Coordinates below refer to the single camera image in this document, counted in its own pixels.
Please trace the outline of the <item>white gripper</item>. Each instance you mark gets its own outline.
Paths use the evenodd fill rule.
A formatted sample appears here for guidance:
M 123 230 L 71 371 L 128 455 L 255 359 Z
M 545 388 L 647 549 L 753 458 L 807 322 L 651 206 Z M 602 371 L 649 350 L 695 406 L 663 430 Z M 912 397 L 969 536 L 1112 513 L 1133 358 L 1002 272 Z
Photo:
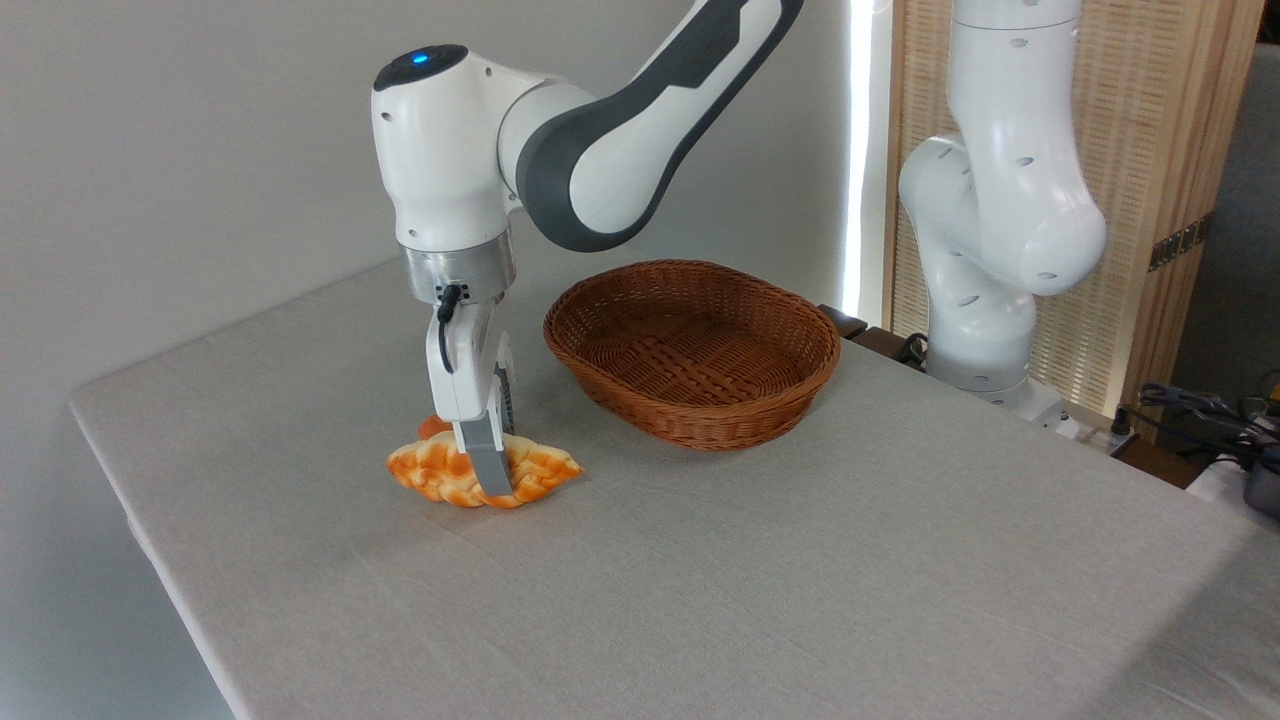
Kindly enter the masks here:
M 447 323 L 433 316 L 426 359 L 435 414 L 456 421 L 458 450 L 468 456 L 483 492 L 512 496 L 504 434 L 515 434 L 513 359 L 503 301 L 461 304 Z

